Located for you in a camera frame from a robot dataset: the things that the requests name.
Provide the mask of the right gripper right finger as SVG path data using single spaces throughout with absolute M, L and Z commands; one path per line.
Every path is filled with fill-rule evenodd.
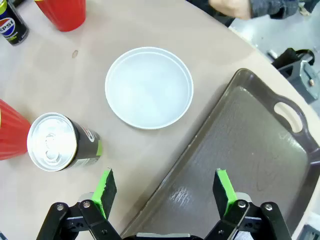
M 215 171 L 212 192 L 220 220 L 206 240 L 232 240 L 238 232 L 249 233 L 253 240 L 291 239 L 278 205 L 269 201 L 256 206 L 239 199 L 225 169 Z

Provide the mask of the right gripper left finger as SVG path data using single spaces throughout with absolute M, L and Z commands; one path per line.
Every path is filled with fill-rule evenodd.
M 94 240 L 120 240 L 108 217 L 117 193 L 113 170 L 106 170 L 90 199 L 73 206 L 51 205 L 37 235 L 38 240 L 75 240 L 80 232 L 90 232 Z

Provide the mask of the person's left hand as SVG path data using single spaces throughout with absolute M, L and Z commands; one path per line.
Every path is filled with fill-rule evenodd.
M 249 0 L 209 0 L 210 6 L 222 14 L 249 20 L 252 18 L 251 3 Z

